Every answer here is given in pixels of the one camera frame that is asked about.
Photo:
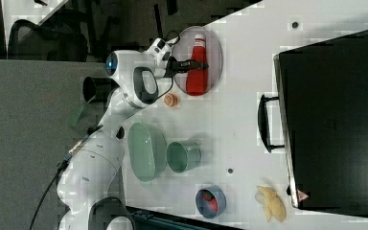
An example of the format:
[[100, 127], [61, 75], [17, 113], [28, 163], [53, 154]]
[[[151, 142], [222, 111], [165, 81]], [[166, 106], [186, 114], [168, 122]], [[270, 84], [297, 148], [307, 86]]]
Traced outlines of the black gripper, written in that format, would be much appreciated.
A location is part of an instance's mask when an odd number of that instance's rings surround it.
[[166, 76], [174, 77], [177, 73], [186, 73], [189, 69], [208, 69], [209, 65], [205, 62], [190, 61], [189, 59], [184, 61], [178, 61], [175, 57], [169, 57], [166, 66]]

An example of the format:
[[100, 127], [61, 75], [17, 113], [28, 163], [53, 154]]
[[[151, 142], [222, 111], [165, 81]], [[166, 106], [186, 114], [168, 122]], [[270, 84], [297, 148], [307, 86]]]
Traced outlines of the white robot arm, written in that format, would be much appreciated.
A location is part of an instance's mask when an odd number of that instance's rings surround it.
[[125, 149], [116, 134], [125, 120], [161, 97], [157, 81], [209, 67], [205, 60], [173, 57], [172, 42], [161, 38], [144, 52], [118, 50], [105, 62], [107, 109], [97, 126], [69, 150], [60, 165], [59, 199], [69, 208], [58, 230], [135, 230], [133, 216], [109, 187], [122, 166]]

